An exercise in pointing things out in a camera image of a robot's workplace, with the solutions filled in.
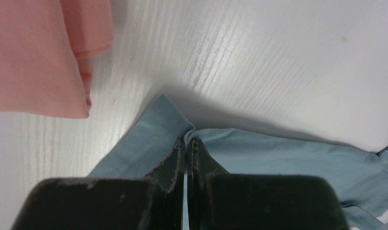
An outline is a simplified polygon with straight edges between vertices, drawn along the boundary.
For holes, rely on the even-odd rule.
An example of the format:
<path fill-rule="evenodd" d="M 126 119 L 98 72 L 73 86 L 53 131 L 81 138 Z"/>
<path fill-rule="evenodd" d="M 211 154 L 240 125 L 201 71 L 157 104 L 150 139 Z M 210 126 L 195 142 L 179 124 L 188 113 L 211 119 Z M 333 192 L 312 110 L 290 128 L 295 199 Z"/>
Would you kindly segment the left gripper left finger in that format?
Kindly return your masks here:
<path fill-rule="evenodd" d="M 50 178 L 29 193 L 14 230 L 180 230 L 185 144 L 141 178 Z"/>

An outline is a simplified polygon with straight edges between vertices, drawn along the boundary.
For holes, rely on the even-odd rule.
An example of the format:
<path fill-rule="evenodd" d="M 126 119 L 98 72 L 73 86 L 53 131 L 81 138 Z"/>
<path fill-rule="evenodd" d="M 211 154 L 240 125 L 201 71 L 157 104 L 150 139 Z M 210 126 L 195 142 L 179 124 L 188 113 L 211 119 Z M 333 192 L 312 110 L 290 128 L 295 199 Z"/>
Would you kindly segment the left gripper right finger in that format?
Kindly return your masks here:
<path fill-rule="evenodd" d="M 304 175 L 229 173 L 193 139 L 188 159 L 192 230 L 347 230 L 329 183 Z"/>

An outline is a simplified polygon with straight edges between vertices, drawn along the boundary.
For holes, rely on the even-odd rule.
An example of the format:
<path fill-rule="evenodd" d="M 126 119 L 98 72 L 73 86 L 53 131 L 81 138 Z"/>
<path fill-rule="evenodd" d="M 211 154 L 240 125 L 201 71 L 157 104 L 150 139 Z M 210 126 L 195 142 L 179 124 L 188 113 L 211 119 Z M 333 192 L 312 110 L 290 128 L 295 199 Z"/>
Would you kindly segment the blue grey t shirt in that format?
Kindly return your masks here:
<path fill-rule="evenodd" d="M 378 230 L 388 211 L 388 148 L 378 154 L 346 146 L 266 136 L 236 128 L 195 126 L 164 95 L 93 168 L 91 177 L 142 177 L 178 137 L 200 139 L 230 173 L 312 175 L 335 190 L 349 224 Z"/>

